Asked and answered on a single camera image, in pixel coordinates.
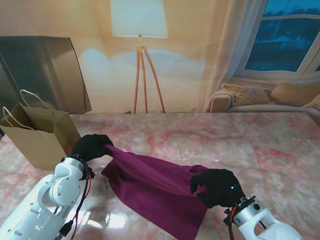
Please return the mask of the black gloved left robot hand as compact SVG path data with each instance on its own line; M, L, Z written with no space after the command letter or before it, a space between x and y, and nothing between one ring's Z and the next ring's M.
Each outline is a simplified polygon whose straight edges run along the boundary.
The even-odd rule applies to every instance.
M112 152L107 146L114 146L107 135L87 134L75 143L70 156L77 160L82 159L84 162L98 159L105 155L111 156Z

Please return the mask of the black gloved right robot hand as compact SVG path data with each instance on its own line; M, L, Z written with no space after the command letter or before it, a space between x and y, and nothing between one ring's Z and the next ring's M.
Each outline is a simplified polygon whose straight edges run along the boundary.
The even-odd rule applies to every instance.
M196 197L209 209L215 206L231 208L246 196L234 173L227 169L208 169L193 176L190 192L194 194L198 186L205 187L206 192L198 193Z

